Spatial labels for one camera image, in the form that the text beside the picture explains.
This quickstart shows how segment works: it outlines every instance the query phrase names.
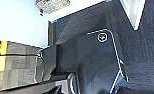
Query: dark gray carpet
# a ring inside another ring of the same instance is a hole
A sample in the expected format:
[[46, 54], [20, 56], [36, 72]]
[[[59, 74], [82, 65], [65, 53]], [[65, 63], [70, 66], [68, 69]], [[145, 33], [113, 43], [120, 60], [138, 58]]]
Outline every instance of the dark gray carpet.
[[101, 2], [54, 23], [57, 43], [103, 28], [118, 34], [129, 76], [129, 87], [154, 91], [154, 0], [146, 0], [137, 31], [131, 27], [119, 0]]

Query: yellow object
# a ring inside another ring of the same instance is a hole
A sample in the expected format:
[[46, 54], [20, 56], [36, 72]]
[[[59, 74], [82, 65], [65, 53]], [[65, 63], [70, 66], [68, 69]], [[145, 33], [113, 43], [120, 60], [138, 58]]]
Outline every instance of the yellow object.
[[[7, 41], [1, 41], [0, 53], [6, 54], [6, 49], [7, 49]], [[4, 71], [5, 61], [6, 61], [6, 56], [0, 56], [0, 71]]]

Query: white wall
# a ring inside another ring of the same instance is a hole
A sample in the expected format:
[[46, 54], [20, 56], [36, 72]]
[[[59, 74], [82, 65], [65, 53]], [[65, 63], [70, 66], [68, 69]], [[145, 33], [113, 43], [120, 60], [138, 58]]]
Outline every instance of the white wall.
[[74, 13], [76, 11], [82, 10], [84, 8], [87, 8], [89, 6], [92, 6], [94, 4], [97, 4], [102, 1], [111, 1], [111, 0], [70, 0], [70, 5], [60, 9], [56, 12], [53, 12], [51, 14], [48, 14], [48, 20], [54, 21], [56, 19], [59, 19], [61, 17], [64, 17], [66, 15], [69, 15], [71, 13]]
[[134, 30], [139, 27], [142, 11], [146, 0], [120, 0]]
[[48, 17], [41, 17], [35, 0], [0, 0], [0, 40], [48, 46]]

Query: gray carpet tile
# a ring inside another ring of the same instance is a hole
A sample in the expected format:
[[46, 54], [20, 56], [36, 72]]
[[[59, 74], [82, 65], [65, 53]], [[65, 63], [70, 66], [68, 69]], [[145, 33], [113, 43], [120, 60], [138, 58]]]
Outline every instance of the gray carpet tile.
[[118, 35], [129, 76], [129, 88], [154, 91], [154, 0], [146, 0], [139, 29], [134, 31], [119, 0], [101, 2], [58, 19], [56, 43], [103, 28]]

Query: floor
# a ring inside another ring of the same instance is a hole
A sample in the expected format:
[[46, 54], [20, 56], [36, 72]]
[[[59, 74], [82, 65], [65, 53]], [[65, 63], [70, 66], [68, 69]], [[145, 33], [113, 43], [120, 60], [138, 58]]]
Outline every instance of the floor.
[[[40, 48], [8, 42], [7, 54], [36, 54]], [[33, 84], [35, 75], [35, 57], [6, 57], [5, 70], [0, 71], [0, 90]]]
[[119, 0], [65, 16], [54, 23], [56, 43], [103, 28], [119, 37], [129, 88], [154, 92], [154, 1], [146, 0], [137, 31], [133, 30]]

